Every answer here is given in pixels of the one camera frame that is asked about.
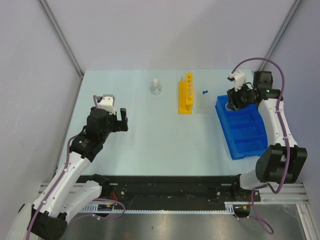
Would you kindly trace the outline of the small glass jar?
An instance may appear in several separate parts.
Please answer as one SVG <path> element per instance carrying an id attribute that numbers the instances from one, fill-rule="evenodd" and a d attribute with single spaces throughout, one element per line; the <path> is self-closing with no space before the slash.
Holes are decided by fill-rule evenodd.
<path id="1" fill-rule="evenodd" d="M 228 101 L 226 104 L 225 104 L 225 109 L 226 111 L 228 112 L 232 112 L 234 111 L 234 105 L 232 102 Z"/>

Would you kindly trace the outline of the blue plastic tray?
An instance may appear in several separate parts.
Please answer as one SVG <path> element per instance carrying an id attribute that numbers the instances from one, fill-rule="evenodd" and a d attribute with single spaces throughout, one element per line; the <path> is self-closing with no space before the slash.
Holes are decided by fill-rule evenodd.
<path id="1" fill-rule="evenodd" d="M 227 95 L 217 97 L 215 109 L 233 160 L 261 156 L 268 147 L 264 121 L 254 104 L 227 110 Z"/>

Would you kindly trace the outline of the clear plastic well plate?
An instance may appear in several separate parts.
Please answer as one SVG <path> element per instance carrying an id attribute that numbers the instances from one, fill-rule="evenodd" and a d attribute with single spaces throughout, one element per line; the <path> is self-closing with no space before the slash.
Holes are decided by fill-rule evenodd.
<path id="1" fill-rule="evenodd" d="M 207 94 L 200 92 L 196 95 L 195 113 L 200 115 L 209 115 L 211 113 L 211 97 L 209 92 Z"/>

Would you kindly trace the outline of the glass flask with stopper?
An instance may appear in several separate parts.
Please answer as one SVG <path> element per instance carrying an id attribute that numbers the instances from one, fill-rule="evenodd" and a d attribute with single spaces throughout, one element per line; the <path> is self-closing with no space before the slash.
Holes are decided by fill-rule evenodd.
<path id="1" fill-rule="evenodd" d="M 163 89 L 163 86 L 160 83 L 160 81 L 157 78 L 154 78 L 149 85 L 149 92 L 154 96 L 158 96 L 161 94 L 162 89 Z"/>

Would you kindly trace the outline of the yellow test tube rack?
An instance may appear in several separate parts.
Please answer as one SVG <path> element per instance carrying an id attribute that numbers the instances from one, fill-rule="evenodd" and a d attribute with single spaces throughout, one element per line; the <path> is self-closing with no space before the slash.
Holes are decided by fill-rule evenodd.
<path id="1" fill-rule="evenodd" d="M 178 114 L 192 114 L 194 105 L 193 74 L 187 72 L 178 82 Z"/>

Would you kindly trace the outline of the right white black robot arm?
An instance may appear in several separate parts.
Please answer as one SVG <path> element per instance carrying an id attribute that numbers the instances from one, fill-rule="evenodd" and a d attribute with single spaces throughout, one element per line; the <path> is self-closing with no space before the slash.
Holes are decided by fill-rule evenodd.
<path id="1" fill-rule="evenodd" d="M 226 108 L 239 111 L 254 105 L 262 117 L 268 144 L 255 169 L 241 174 L 239 183 L 230 188 L 230 194 L 235 200 L 242 201 L 249 190 L 272 183 L 278 185 L 277 189 L 272 189 L 277 194 L 284 184 L 297 181 L 308 156 L 306 148 L 298 146 L 289 129 L 283 90 L 273 88 L 270 71 L 256 71 L 253 82 L 247 82 L 246 74 L 240 70 L 231 72 L 227 79 L 234 87 L 227 91 Z"/>

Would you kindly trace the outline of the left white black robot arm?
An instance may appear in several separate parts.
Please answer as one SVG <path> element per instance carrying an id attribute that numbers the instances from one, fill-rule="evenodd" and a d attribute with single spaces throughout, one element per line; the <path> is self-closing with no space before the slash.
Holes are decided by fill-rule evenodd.
<path id="1" fill-rule="evenodd" d="M 34 234 L 44 240 L 59 240 L 72 219 L 91 201 L 105 200 L 111 194 L 110 180 L 99 174 L 92 175 L 80 190 L 70 195 L 82 172 L 103 149 L 110 133 L 128 131 L 125 108 L 116 113 L 92 107 L 86 125 L 78 135 L 67 142 L 66 160 L 48 184 L 45 191 L 32 204 L 30 220 L 24 240 Z"/>

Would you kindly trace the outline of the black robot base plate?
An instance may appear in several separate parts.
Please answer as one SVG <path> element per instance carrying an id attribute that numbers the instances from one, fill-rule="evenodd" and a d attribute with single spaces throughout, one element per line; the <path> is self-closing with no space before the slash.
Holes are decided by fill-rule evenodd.
<path id="1" fill-rule="evenodd" d="M 240 187 L 231 176 L 102 176 L 107 189 L 128 211 L 215 211 L 226 202 L 259 202 L 260 193 Z"/>

